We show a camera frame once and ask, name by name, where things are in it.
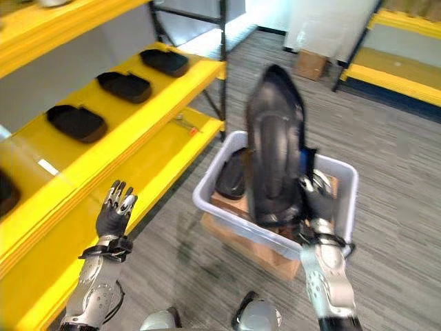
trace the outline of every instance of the shelf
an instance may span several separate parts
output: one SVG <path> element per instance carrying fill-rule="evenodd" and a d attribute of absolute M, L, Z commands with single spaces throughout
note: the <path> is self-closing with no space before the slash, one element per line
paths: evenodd
<path fill-rule="evenodd" d="M 2 17 L 0 78 L 149 0 L 74 0 L 64 6 L 43 8 L 8 1 L 17 10 Z"/>
<path fill-rule="evenodd" d="M 441 68 L 394 54 L 361 48 L 347 77 L 441 106 Z"/>
<path fill-rule="evenodd" d="M 441 39 L 441 22 L 431 22 L 422 17 L 410 17 L 405 12 L 390 12 L 381 9 L 375 14 L 371 24 L 381 24 L 393 28 L 408 30 L 424 36 Z"/>
<path fill-rule="evenodd" d="M 186 128 L 174 122 L 165 125 L 108 173 L 0 281 L 6 326 L 40 330 L 46 328 L 63 309 L 82 266 L 77 257 L 97 241 L 94 229 L 96 216 L 115 179 L 123 179 L 133 185 L 139 196 L 127 228 L 129 232 L 223 129 L 222 121 L 195 110 L 186 108 L 183 113 L 200 132 L 191 137 Z"/>
<path fill-rule="evenodd" d="M 150 48 L 169 47 L 155 43 Z M 23 196 L 0 222 L 0 278 L 102 178 L 223 72 L 222 62 L 186 56 L 189 70 L 177 79 L 143 65 L 138 55 L 113 69 L 130 71 L 151 82 L 152 96 L 145 103 L 134 105 L 113 97 L 96 80 L 60 102 L 84 105 L 106 120 L 108 132 L 94 144 L 65 136 L 46 121 L 44 114 L 0 143 L 0 167 L 12 177 Z M 25 150 L 26 157 L 17 150 Z M 37 164 L 39 160 L 45 160 L 59 174 L 48 174 Z"/>

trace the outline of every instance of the white plastic bin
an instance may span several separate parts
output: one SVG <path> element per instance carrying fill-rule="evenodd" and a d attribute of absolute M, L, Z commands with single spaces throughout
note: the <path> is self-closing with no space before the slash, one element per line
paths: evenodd
<path fill-rule="evenodd" d="M 236 234 L 248 238 L 255 243 L 265 244 L 287 259 L 299 260 L 302 248 L 295 241 L 261 228 L 246 219 L 238 217 L 210 203 L 210 198 L 216 185 L 216 179 L 224 162 L 226 162 L 235 151 L 247 147 L 247 144 L 247 133 L 245 131 L 235 131 L 227 137 L 222 148 L 205 173 L 205 176 L 194 189 L 193 202 L 201 210 L 212 214 L 216 222 L 227 226 Z M 335 213 L 336 234 L 349 243 L 352 240 L 354 227 L 353 217 L 358 187 L 358 173 L 351 165 L 322 155 L 316 155 L 316 168 L 338 179 L 338 196 Z M 345 255 L 348 254 L 349 247 L 346 247 L 343 252 Z"/>

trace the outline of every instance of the black glove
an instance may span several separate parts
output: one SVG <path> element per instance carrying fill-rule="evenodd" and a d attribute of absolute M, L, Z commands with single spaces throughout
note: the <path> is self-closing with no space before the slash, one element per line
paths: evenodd
<path fill-rule="evenodd" d="M 114 235 L 122 237 L 129 223 L 132 209 L 138 197 L 133 195 L 133 188 L 129 188 L 120 202 L 125 182 L 115 181 L 110 188 L 101 211 L 96 220 L 96 233 L 99 237 Z"/>

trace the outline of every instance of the robotic arm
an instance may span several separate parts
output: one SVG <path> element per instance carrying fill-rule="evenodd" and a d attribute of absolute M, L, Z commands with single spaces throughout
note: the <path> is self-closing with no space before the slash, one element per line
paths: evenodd
<path fill-rule="evenodd" d="M 346 243 L 334 233 L 330 220 L 333 197 L 327 178 L 314 173 L 314 180 L 302 179 L 311 209 L 310 228 L 314 235 L 302 249 L 300 258 L 306 274 L 309 299 L 316 311 L 321 331 L 362 331 L 356 314 L 352 286 L 345 274 L 342 248 Z"/>
<path fill-rule="evenodd" d="M 61 330 L 95 331 L 118 311 L 124 291 L 118 282 L 122 264 L 132 251 L 132 242 L 124 237 L 137 196 L 129 188 L 120 202 L 125 183 L 115 181 L 96 220 L 98 243 L 79 257 L 85 259 L 78 285 L 69 298 Z M 109 312 L 116 289 L 121 299 Z"/>

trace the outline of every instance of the gray carpet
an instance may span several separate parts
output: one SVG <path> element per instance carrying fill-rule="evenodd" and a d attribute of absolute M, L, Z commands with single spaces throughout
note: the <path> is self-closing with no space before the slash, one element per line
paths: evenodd
<path fill-rule="evenodd" d="M 254 32 L 229 58 L 228 131 L 243 128 L 247 95 L 263 68 L 292 72 L 283 37 Z M 360 187 L 347 268 L 364 330 L 441 330 L 441 125 L 347 94 L 331 79 L 294 77 L 308 111 L 307 138 L 321 154 L 353 165 Z M 217 91 L 217 83 L 210 87 Z M 212 114 L 202 98 L 191 106 Z M 138 330 L 171 305 L 183 325 L 229 330 L 240 300 L 255 290 L 282 314 L 281 330 L 318 330 L 300 271 L 280 281 L 204 233 L 192 191 L 218 151 L 213 142 L 134 233 L 121 283 L 127 295 L 104 330 Z"/>

